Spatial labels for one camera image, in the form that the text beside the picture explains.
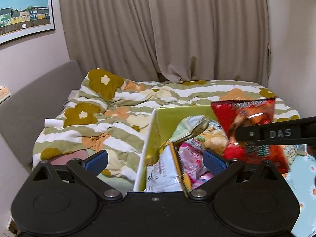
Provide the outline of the white barcode snack bag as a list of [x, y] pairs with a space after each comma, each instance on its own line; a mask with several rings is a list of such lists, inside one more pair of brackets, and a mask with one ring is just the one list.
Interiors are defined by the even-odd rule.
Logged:
[[169, 142], [148, 175], [144, 191], [149, 193], [183, 191], [187, 196], [191, 189], [190, 178], [182, 167], [178, 152], [174, 144]]

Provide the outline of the white tissue roll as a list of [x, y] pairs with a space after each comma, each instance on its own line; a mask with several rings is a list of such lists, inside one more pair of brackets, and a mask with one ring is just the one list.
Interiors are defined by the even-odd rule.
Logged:
[[45, 127], [55, 127], [55, 128], [63, 128], [64, 121], [60, 119], [45, 119], [44, 120]]

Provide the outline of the red chips bag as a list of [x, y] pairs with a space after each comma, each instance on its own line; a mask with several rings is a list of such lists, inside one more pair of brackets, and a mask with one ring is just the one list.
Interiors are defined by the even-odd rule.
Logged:
[[225, 159], [236, 158], [254, 165], [269, 160], [281, 174], [289, 172], [289, 165], [281, 146], [255, 146], [249, 142], [238, 142], [235, 138], [235, 131], [239, 126], [257, 126], [273, 122], [274, 97], [252, 101], [217, 101], [211, 104], [211, 108], [228, 137], [228, 144], [223, 152]]

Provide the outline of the green cardboard snack box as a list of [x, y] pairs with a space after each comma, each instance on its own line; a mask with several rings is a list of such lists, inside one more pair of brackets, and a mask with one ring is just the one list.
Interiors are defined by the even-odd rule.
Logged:
[[156, 164], [159, 148], [170, 139], [182, 119], [189, 116], [203, 115], [206, 119], [218, 121], [210, 105], [188, 105], [170, 108], [157, 108], [151, 115], [146, 141], [138, 165], [133, 191], [142, 192], [146, 188], [146, 167]]

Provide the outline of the beige curtain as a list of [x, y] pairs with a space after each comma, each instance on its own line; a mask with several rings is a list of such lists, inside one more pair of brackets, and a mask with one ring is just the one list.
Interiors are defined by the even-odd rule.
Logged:
[[267, 0], [59, 0], [68, 53], [83, 73], [136, 80], [267, 85]]

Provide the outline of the light blue daisy sheet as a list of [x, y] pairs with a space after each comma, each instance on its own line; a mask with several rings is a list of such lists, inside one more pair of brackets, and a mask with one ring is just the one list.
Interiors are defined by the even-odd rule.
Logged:
[[304, 144], [283, 146], [290, 167], [283, 174], [299, 201], [300, 214], [292, 229], [294, 236], [315, 236], [315, 157], [307, 151]]

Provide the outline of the pale green snack bag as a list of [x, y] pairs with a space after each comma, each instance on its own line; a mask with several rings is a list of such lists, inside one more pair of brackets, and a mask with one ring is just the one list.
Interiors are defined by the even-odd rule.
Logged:
[[173, 143], [186, 141], [199, 135], [213, 123], [216, 121], [206, 119], [203, 115], [186, 117], [177, 125], [169, 141]]

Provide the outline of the floral striped duvet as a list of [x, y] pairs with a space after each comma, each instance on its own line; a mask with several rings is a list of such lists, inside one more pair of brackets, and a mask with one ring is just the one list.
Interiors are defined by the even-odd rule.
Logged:
[[151, 114], [160, 107], [209, 105], [231, 94], [258, 100], [274, 93], [254, 82], [198, 80], [163, 84], [135, 82], [102, 69], [87, 73], [58, 116], [62, 127], [45, 127], [35, 141], [33, 165], [79, 150], [109, 154], [107, 177], [134, 182]]

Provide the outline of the grey headboard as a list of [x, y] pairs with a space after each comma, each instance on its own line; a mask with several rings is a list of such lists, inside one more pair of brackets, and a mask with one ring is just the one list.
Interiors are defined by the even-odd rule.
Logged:
[[24, 166], [33, 160], [33, 147], [44, 128], [63, 109], [72, 90], [79, 89], [84, 76], [71, 60], [35, 79], [1, 104], [1, 134]]

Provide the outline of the framed wall picture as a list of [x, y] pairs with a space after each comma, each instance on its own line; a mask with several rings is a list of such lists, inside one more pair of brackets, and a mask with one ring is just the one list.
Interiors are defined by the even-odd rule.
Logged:
[[1, 44], [54, 30], [52, 0], [1, 0]]

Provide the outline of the orange cream snack bag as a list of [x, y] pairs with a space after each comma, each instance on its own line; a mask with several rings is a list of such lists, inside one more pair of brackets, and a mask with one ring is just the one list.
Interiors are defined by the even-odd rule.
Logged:
[[216, 130], [215, 127], [209, 127], [203, 133], [197, 136], [204, 149], [209, 149], [219, 155], [223, 155], [228, 144], [228, 138], [223, 130]]

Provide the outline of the pink plush toy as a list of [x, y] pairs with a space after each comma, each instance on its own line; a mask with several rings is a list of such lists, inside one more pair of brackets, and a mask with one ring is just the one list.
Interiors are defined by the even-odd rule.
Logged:
[[88, 152], [86, 150], [78, 150], [73, 153], [67, 153], [65, 155], [58, 155], [49, 159], [51, 165], [66, 165], [66, 163], [73, 158], [86, 159], [88, 157]]

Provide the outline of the pink snack bag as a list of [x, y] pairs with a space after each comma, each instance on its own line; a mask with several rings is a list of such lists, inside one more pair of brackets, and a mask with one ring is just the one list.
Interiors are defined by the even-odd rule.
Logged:
[[194, 190], [209, 181], [213, 175], [204, 166], [203, 152], [183, 142], [178, 150], [178, 156], [183, 170], [183, 184], [187, 191]]

